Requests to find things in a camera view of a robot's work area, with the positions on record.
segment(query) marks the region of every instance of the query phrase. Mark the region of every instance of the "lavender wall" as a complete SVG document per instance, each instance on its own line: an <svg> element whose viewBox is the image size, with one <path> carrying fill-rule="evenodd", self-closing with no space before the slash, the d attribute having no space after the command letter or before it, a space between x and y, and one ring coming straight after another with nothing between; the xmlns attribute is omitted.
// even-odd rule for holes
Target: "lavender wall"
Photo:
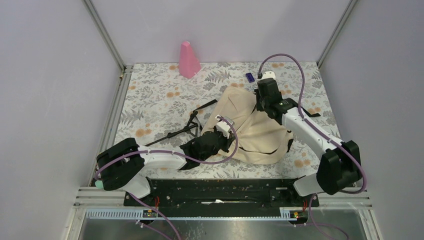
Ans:
<svg viewBox="0 0 424 240"><path fill-rule="evenodd" d="M348 2L93 0L126 64L178 62L185 40L201 62L317 61Z"/></svg>
<svg viewBox="0 0 424 240"><path fill-rule="evenodd" d="M57 240L119 69L81 1L2 1L0 239Z"/></svg>
<svg viewBox="0 0 424 240"><path fill-rule="evenodd" d="M321 69L385 240L422 239L424 1L359 1Z"/></svg>

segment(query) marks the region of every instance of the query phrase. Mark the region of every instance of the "small blue object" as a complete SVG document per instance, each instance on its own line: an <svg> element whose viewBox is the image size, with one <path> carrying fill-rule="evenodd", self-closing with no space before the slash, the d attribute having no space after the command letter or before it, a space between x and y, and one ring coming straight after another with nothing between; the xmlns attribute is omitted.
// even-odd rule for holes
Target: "small blue object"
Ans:
<svg viewBox="0 0 424 240"><path fill-rule="evenodd" d="M246 78L249 81L249 83L253 83L255 81L255 78L253 77L253 75L250 72L246 73Z"/></svg>

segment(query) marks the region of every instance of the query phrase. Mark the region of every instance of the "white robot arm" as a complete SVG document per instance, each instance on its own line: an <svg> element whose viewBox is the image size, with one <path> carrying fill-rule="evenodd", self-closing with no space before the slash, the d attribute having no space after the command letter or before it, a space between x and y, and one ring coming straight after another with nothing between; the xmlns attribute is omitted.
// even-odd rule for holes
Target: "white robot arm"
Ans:
<svg viewBox="0 0 424 240"><path fill-rule="evenodd" d="M142 175L142 169L192 169L199 162L216 155L219 150L229 151L235 140L231 132L234 122L219 115L216 119L223 120L218 121L213 131L190 140L178 150L142 146L134 138L126 138L97 156L99 171L96 177L101 172L101 181L106 191L119 189L139 199L144 198L151 193L151 183Z"/></svg>
<svg viewBox="0 0 424 240"><path fill-rule="evenodd" d="M299 110L293 99L283 99L275 78L272 71L267 71L258 81L255 90L257 110L266 112L270 118L293 131L321 160L317 173L293 183L297 194L301 197L321 192L332 195L361 179L357 166L337 146L343 147L360 164L358 145L331 135L317 125L304 109Z"/></svg>

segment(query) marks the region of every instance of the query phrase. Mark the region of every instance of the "floral tablecloth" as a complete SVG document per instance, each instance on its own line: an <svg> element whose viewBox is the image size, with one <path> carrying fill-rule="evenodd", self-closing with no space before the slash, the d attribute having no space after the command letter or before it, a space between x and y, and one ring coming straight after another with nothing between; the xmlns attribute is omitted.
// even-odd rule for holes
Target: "floral tablecloth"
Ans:
<svg viewBox="0 0 424 240"><path fill-rule="evenodd" d="M246 73L256 75L258 62L202 63L201 71L187 79L179 74L176 63L137 63L125 97L115 144L133 137L143 145L175 132L187 123L191 111L213 100L219 100L227 86L253 91L257 84L249 83ZM316 121L325 130L338 136L339 131L330 108L320 72L315 62L301 62L306 86L303 107L311 113L320 113ZM297 99L302 84L294 62L266 63L263 71L274 71L283 98ZM215 105L199 110L199 121L204 125ZM193 137L182 133L152 147L177 149ZM222 160L214 156L208 161ZM150 178L212 179L212 178L296 178L318 169L319 160L314 152L294 134L290 151L279 162L271 165L253 165L231 159L217 165L201 164L191 170L176 171L167 168L144 170Z"/></svg>

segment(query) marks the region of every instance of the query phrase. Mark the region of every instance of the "crumpled fabric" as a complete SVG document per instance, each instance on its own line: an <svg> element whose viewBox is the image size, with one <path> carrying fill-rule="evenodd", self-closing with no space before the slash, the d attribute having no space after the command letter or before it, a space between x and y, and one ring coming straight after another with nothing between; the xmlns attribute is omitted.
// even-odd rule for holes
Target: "crumpled fabric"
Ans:
<svg viewBox="0 0 424 240"><path fill-rule="evenodd" d="M257 111L256 96L242 88L228 86L207 120L201 134L213 131L218 122L215 117L221 115L234 121L238 136L238 149L234 159L250 164L275 164L284 157L293 141L293 133L263 111ZM235 148L236 141L229 147L229 152L219 151L229 156Z"/></svg>

